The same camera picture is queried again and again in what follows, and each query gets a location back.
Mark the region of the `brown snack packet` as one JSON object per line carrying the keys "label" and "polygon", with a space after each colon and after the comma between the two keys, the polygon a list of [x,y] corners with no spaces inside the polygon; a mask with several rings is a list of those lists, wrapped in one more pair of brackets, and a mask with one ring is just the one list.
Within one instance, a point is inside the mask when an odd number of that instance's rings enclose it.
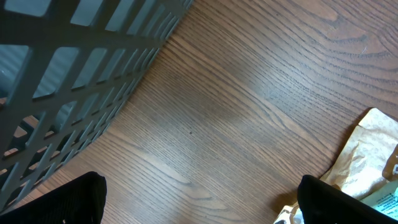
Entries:
{"label": "brown snack packet", "polygon": [[[317,179],[360,202],[397,180],[397,121],[377,108],[370,109],[334,165]],[[275,223],[304,223],[298,201],[284,206]]]}

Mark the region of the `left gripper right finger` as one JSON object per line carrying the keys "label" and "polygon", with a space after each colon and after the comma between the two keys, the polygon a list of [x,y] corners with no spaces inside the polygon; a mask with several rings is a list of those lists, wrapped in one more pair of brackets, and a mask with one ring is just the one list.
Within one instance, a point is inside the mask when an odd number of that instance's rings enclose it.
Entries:
{"label": "left gripper right finger", "polygon": [[397,224],[397,220],[312,175],[302,177],[297,200],[305,224]]}

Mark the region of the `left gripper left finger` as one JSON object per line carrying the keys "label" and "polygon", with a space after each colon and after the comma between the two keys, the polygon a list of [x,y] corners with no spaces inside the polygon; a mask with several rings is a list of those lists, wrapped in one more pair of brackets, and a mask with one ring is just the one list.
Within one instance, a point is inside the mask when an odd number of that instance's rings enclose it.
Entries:
{"label": "left gripper left finger", "polygon": [[84,175],[1,215],[1,224],[100,224],[106,203],[105,177]]}

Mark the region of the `light green wipes packet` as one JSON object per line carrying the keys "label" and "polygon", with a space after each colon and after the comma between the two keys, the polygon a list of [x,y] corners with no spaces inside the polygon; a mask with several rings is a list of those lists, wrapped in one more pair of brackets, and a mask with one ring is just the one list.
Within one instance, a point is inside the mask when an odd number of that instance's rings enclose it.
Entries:
{"label": "light green wipes packet", "polygon": [[387,183],[361,202],[397,220],[397,180]]}

